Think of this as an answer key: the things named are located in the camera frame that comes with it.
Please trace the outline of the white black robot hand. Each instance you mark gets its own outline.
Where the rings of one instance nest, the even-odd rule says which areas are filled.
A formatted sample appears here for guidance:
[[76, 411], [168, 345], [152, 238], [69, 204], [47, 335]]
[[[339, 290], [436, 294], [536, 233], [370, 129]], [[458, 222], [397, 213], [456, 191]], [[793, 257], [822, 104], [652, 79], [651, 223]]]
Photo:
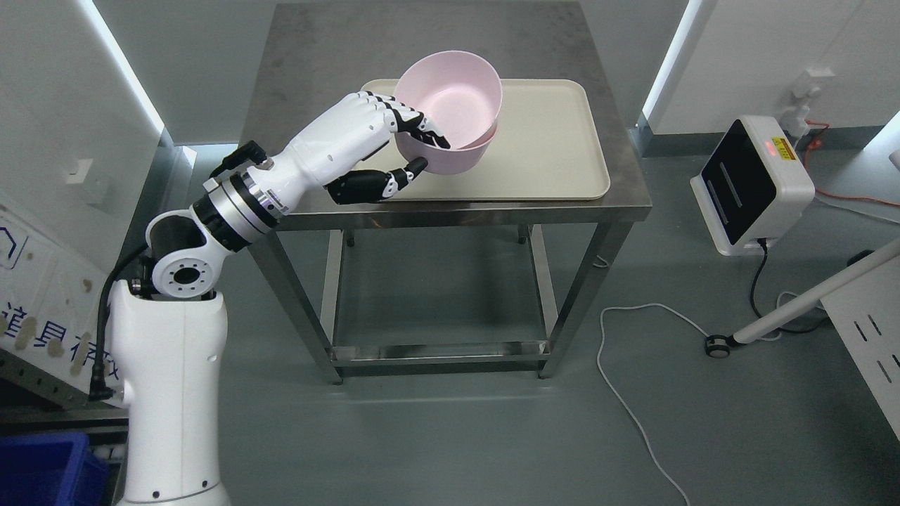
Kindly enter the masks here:
[[359, 91], [346, 95], [303, 128], [273, 156], [273, 166], [259, 171], [254, 179], [272, 192], [284, 212], [295, 210], [305, 193], [322, 188], [339, 205], [390, 199], [414, 182], [427, 160], [392, 171], [357, 170], [356, 165], [385, 147], [395, 134], [408, 134], [428, 146], [452, 146], [424, 112], [392, 96]]

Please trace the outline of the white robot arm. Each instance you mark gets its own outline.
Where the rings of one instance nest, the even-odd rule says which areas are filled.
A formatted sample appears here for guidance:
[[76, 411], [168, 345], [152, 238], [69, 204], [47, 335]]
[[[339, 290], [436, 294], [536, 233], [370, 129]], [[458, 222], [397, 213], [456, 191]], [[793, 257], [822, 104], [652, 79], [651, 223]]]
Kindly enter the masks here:
[[118, 365], [129, 435], [121, 505], [229, 505], [219, 465], [219, 373], [227, 342], [223, 262], [272, 231], [284, 208], [248, 141], [189, 208], [148, 222], [144, 241], [103, 286], [96, 351]]

